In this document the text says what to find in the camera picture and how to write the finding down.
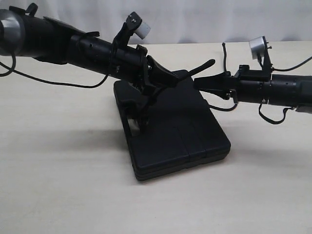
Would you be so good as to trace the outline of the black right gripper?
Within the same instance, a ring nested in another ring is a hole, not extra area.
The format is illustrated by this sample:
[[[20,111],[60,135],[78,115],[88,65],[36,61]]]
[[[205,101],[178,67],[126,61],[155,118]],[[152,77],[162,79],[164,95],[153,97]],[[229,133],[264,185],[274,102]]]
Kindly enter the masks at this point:
[[[263,70],[253,70],[249,65],[240,65],[232,75],[230,71],[208,77],[194,79],[194,88],[213,94],[234,103],[250,102],[268,104],[267,86],[271,82],[271,73]]]

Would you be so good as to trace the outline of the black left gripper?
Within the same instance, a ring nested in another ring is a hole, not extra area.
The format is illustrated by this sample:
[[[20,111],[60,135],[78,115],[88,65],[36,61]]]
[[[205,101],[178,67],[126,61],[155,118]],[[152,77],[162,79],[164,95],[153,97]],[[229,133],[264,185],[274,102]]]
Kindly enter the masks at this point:
[[[175,88],[179,77],[159,64],[152,56],[147,56],[149,80],[143,80],[143,61],[147,48],[137,45],[136,48],[125,46],[118,48],[114,57],[114,77],[125,80],[135,87],[146,98],[137,104],[137,112],[147,112],[153,106],[158,96],[168,88]]]

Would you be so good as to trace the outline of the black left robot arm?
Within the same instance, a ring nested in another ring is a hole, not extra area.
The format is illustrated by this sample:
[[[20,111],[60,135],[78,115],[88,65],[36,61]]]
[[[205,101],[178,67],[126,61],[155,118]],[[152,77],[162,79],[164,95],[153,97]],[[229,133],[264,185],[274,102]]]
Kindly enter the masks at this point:
[[[38,18],[38,6],[26,9],[10,6],[0,11],[0,54],[29,57],[57,65],[71,64],[127,82],[150,100],[157,88],[174,88],[179,76],[166,69],[145,47],[129,46],[131,36],[145,38],[150,29],[131,12],[112,42],[102,40],[98,31],[84,32],[60,20]]]

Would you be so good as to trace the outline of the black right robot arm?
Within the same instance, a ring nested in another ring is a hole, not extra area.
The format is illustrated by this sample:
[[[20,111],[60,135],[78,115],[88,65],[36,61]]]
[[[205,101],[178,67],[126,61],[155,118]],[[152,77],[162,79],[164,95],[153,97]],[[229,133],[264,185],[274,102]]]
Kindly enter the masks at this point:
[[[240,65],[235,75],[223,72],[194,79],[194,88],[236,103],[247,102],[312,112],[312,77],[272,74]]]

